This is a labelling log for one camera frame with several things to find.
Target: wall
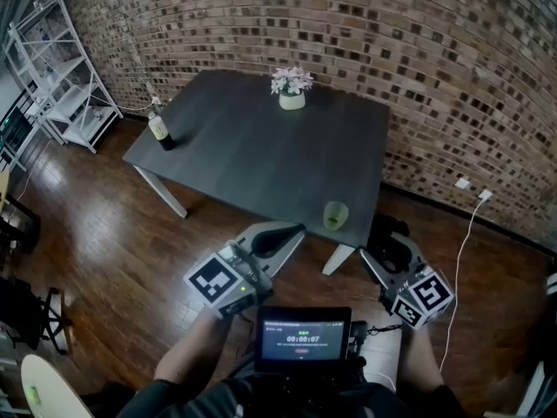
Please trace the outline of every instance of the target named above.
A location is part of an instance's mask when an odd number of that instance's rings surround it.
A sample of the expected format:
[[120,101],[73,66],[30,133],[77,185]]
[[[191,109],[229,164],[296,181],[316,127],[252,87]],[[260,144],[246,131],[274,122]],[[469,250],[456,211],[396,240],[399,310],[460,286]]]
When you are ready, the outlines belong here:
[[481,216],[557,250],[557,0],[68,5],[119,104],[170,98],[203,69],[300,64],[391,106],[385,181],[468,211],[488,187]]
[[16,80],[11,76],[8,68],[0,62],[0,119],[16,102],[20,94],[21,90],[17,86]]

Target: wall outlet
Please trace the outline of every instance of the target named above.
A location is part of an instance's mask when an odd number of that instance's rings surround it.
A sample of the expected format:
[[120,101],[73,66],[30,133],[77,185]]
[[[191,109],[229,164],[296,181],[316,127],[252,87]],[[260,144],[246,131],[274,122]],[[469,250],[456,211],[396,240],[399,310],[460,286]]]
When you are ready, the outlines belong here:
[[465,178],[459,178],[454,185],[456,185],[459,189],[466,190],[470,186],[470,181]]
[[481,66],[476,65],[473,70],[478,75],[478,78],[480,79],[486,78],[487,73]]
[[483,199],[484,201],[488,201],[491,196],[493,195],[493,192],[488,191],[487,189],[484,189],[483,191],[481,191],[481,194],[478,195],[479,199]]

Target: timer display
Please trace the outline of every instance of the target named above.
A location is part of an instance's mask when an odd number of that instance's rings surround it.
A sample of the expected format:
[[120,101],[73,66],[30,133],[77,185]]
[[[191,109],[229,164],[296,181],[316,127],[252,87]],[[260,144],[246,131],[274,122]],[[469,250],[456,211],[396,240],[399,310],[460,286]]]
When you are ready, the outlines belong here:
[[343,322],[277,322],[266,320],[264,359],[333,361],[340,358]]

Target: black device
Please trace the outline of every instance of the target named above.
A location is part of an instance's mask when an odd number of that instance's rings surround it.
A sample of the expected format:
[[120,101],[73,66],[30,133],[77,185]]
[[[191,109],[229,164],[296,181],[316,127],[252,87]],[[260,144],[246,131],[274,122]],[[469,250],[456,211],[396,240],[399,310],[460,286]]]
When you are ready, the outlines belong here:
[[255,370],[273,374],[334,373],[344,367],[352,310],[261,307]]

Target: person's arm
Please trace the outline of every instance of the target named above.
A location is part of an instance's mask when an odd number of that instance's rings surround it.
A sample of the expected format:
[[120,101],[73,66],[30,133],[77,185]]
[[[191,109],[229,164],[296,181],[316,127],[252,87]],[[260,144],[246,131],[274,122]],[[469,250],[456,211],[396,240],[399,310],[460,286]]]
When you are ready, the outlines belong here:
[[232,316],[219,319],[210,308],[203,308],[185,336],[160,360],[155,380],[185,384],[197,396],[211,379],[231,324]]
[[117,418],[153,418],[176,401],[187,402],[206,387],[230,331],[232,316],[221,320],[205,307],[185,336],[164,356],[155,379],[139,391]]
[[427,327],[403,330],[399,381],[397,393],[418,416],[464,418],[459,400],[443,382]]

